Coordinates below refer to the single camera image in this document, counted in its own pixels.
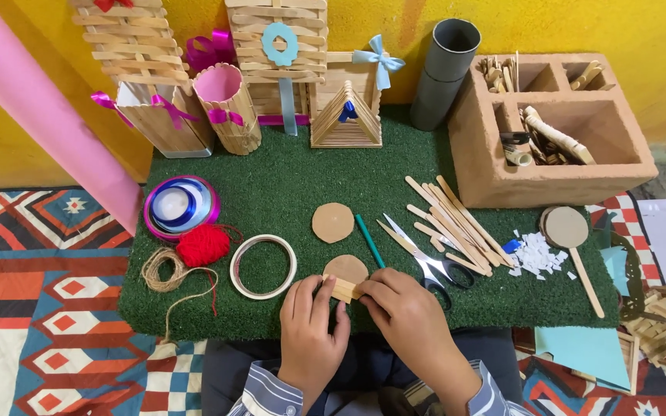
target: dark trousers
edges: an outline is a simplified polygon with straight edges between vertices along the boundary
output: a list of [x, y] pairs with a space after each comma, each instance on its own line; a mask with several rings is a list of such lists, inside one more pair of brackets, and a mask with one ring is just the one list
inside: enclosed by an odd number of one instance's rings
[[[451, 336], [467, 360], [482, 360], [506, 400], [523, 403], [510, 329], [455, 329]], [[279, 340], [208, 340], [202, 370], [202, 415], [224, 416], [243, 394], [251, 363], [279, 357]], [[357, 334], [351, 336], [343, 362], [308, 415], [323, 414], [328, 393], [371, 392], [383, 387], [404, 389], [416, 380], [417, 376], [394, 354], [381, 335]]]

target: gray cardboard tube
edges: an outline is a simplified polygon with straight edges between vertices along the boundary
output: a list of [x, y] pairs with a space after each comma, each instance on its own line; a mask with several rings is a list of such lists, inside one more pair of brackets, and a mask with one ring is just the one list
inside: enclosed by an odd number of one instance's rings
[[479, 30], [466, 20], [448, 18], [436, 23], [410, 107], [415, 128], [431, 131], [443, 122], [481, 41]]

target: striped shirt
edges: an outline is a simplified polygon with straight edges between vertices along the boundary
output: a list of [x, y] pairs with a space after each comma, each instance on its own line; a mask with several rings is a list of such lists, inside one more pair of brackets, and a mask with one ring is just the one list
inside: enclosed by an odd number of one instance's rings
[[[469, 364], [482, 379], [482, 387], [468, 403], [470, 416], [532, 416], [522, 406], [503, 398], [482, 361], [473, 360]], [[251, 364], [243, 395], [228, 416], [300, 416], [302, 392], [283, 383], [261, 365], [261, 361]], [[420, 380], [405, 390], [405, 397], [420, 416], [445, 414], [436, 394]]]

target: blue bow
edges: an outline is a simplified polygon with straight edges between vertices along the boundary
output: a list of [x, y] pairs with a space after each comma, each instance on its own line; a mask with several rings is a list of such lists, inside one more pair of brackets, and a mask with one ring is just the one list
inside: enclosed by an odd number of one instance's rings
[[341, 111], [340, 116], [338, 116], [338, 122], [345, 123], [349, 118], [359, 118], [359, 115], [356, 114], [354, 104], [351, 101], [346, 101], [343, 105], [343, 111]]
[[365, 50], [354, 50], [354, 57], [351, 62], [354, 64], [365, 64], [367, 62], [379, 62], [377, 65], [377, 90], [386, 90], [390, 87], [389, 73], [397, 72], [405, 66], [405, 61], [399, 58], [387, 58], [382, 55], [382, 35], [376, 35], [369, 41], [369, 46], [374, 52]]

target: artificial grass mat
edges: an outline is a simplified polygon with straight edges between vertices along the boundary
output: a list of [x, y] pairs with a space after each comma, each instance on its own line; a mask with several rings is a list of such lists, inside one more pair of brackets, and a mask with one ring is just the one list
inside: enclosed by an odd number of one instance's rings
[[[405, 209], [412, 203], [421, 209], [427, 204], [405, 183], [411, 175], [418, 183], [436, 183], [443, 175], [456, 192], [454, 164], [446, 128], [421, 132], [409, 124], [407, 106], [384, 106], [380, 113], [384, 147], [382, 149], [311, 149], [309, 130], [299, 128], [299, 136], [287, 136], [278, 127], [263, 127], [261, 146], [248, 156], [228, 154], [217, 142], [209, 158], [153, 160], [146, 194], [155, 185], [175, 175], [198, 175], [208, 180], [220, 195], [222, 212], [218, 223], [230, 224], [246, 238], [273, 234], [287, 240], [298, 259], [296, 280], [320, 274], [329, 260], [351, 254], [362, 260], [369, 272], [377, 265], [361, 232], [328, 244], [312, 232], [311, 218], [324, 203], [339, 202], [361, 214], [385, 264], [421, 281], [416, 261], [375, 222], [387, 213], [417, 246], [432, 258], [443, 258], [427, 237], [413, 227], [421, 221]], [[579, 208], [587, 218], [589, 215]], [[470, 210], [500, 243], [522, 234], [538, 231], [542, 209]], [[193, 272], [181, 286], [168, 293], [148, 289], [140, 274], [143, 262], [164, 245], [151, 235], [144, 223], [138, 231], [129, 257], [129, 266], [118, 302], [118, 311], [136, 332], [164, 334], [166, 310], [176, 300], [210, 288], [207, 274]], [[229, 261], [237, 248], [210, 267], [217, 271], [217, 316], [212, 313], [212, 294], [186, 300], [172, 310], [173, 340], [198, 341], [204, 338], [257, 339], [280, 335], [279, 309], [284, 294], [269, 300], [242, 296], [230, 282]], [[619, 324], [616, 291], [607, 274], [599, 246], [589, 238], [578, 251], [592, 280], [606, 318], [593, 313], [579, 279], [570, 280], [567, 271], [577, 274], [571, 259], [561, 272], [538, 280], [527, 271], [522, 277], [508, 274], [507, 267], [493, 269], [490, 278], [478, 277], [469, 290], [457, 289], [441, 278], [451, 295], [453, 307], [446, 316], [451, 328], [460, 326], [591, 326], [613, 328]], [[240, 278], [256, 293], [273, 290], [288, 272], [286, 252], [275, 243], [258, 243], [240, 262]], [[164, 264], [161, 276], [170, 275]], [[347, 307], [353, 332], [374, 332], [366, 308], [354, 300]]]

